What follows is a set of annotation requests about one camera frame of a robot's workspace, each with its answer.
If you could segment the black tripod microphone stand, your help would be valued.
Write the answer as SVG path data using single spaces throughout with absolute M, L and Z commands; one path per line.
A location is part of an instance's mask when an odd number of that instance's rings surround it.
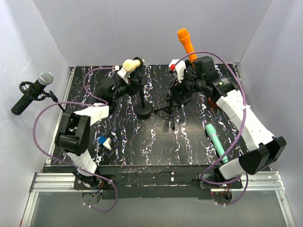
M 171 94 L 167 94 L 166 103 L 168 104 L 166 107 L 156 109 L 156 110 L 153 111 L 153 113 L 155 114 L 159 111 L 164 111 L 167 114 L 168 118 L 171 119 L 171 121 L 172 121 L 171 129 L 174 131 L 175 130 L 175 122 L 174 122 L 173 112 L 174 112 L 174 110 L 181 108 L 182 105 L 174 104 L 174 100 L 171 97 Z

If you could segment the cream wooden microphone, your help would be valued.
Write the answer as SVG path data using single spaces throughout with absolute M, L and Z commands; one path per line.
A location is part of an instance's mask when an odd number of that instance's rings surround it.
M 142 66 L 145 60 L 139 57 L 135 57 L 134 59 L 127 59 L 124 61 L 122 68 L 126 72 L 133 72 L 136 68 Z

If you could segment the mint green toy microphone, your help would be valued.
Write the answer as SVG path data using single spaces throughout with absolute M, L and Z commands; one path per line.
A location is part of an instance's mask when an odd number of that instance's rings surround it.
M 224 155 L 225 151 L 217 136 L 215 127 L 212 124 L 208 124 L 205 126 L 205 131 L 206 131 L 208 137 L 210 138 L 211 142 L 213 143 L 214 148 L 217 151 L 217 154 L 219 155 L 219 157 L 222 157 Z

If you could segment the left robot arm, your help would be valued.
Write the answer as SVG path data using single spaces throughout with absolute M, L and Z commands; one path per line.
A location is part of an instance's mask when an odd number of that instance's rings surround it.
M 100 186 L 101 178 L 97 164 L 88 151 L 90 127 L 112 115 L 116 108 L 116 99 L 123 95 L 135 95 L 141 88 L 143 73 L 136 69 L 127 72 L 124 78 L 106 77 L 100 83 L 99 98 L 108 102 L 101 107 L 99 103 L 73 113 L 64 112 L 55 137 L 55 145 L 64 151 L 77 166 L 75 175 L 90 189 Z

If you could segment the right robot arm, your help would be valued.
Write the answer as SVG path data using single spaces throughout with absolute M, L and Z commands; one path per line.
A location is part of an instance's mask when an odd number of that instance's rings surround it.
M 235 125 L 238 130 L 235 140 L 244 139 L 248 153 L 215 169 L 214 182 L 218 187 L 227 187 L 233 178 L 243 174 L 254 175 L 278 160 L 286 147 L 286 140 L 282 136 L 274 136 L 259 121 L 247 105 L 242 86 L 233 72 L 222 75 L 210 56 L 193 61 L 173 59 L 169 69 L 177 74 L 177 82 L 171 91 L 179 100 L 190 98 L 194 92 L 203 93 Z

